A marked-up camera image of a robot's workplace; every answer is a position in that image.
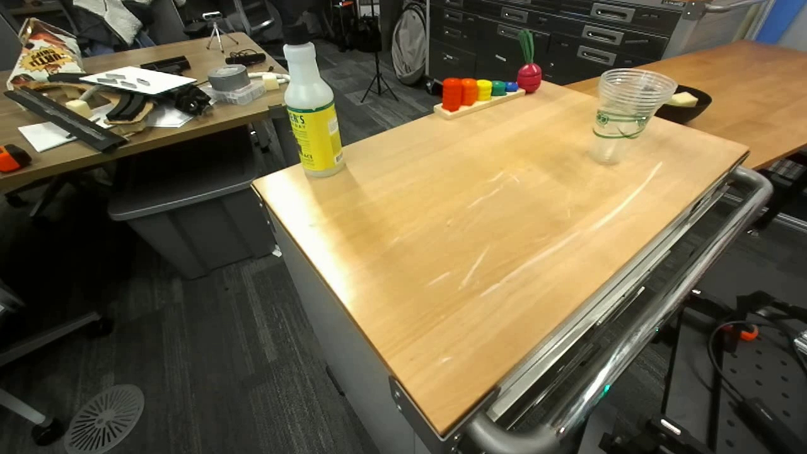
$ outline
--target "cabinet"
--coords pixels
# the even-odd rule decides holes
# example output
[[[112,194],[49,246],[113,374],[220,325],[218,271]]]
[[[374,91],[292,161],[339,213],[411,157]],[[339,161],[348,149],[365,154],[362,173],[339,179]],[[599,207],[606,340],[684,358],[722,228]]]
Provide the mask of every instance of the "cabinet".
[[[710,11],[705,4],[653,0],[428,0],[428,78],[514,78],[525,63],[520,28],[533,30],[547,80],[573,84],[615,65],[644,65],[699,46],[710,21],[710,46],[741,38],[755,0]]]

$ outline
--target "papers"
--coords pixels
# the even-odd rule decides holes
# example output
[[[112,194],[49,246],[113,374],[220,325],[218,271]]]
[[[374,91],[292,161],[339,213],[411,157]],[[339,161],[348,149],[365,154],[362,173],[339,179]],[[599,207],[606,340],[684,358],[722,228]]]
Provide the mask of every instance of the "papers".
[[[83,75],[80,80],[119,88],[119,91],[146,93],[146,96],[159,96],[165,91],[174,91],[176,86],[194,84],[194,78],[146,70],[140,65],[123,65],[123,69]]]
[[[35,151],[49,151],[54,147],[74,142],[74,136],[66,130],[60,130],[60,127],[55,127],[50,121],[46,121],[46,123],[26,123],[26,127],[21,127],[21,133],[29,140],[29,144]]]

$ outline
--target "plastic bottle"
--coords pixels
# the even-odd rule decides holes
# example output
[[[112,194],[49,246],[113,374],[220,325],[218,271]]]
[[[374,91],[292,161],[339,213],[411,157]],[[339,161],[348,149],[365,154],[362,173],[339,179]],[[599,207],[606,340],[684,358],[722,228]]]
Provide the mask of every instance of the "plastic bottle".
[[[307,176],[335,174],[345,165],[333,91],[321,78],[316,48],[306,26],[290,26],[285,30],[282,55],[290,73],[285,108],[301,147],[301,165]]]

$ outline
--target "black cabinet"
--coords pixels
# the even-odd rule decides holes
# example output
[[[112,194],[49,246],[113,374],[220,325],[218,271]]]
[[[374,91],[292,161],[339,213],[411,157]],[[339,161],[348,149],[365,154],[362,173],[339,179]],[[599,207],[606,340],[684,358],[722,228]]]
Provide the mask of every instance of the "black cabinet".
[[[546,78],[573,84],[664,59],[679,15],[594,0],[431,0],[428,78],[512,80],[525,63],[517,34],[527,28]]]

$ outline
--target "box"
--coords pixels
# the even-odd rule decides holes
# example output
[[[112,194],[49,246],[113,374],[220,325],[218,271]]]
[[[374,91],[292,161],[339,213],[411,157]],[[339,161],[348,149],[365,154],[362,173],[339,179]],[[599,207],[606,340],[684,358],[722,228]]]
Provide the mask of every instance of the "box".
[[[201,278],[272,249],[249,191],[261,174],[248,130],[184,142],[122,161],[108,215],[128,223],[176,273]]]

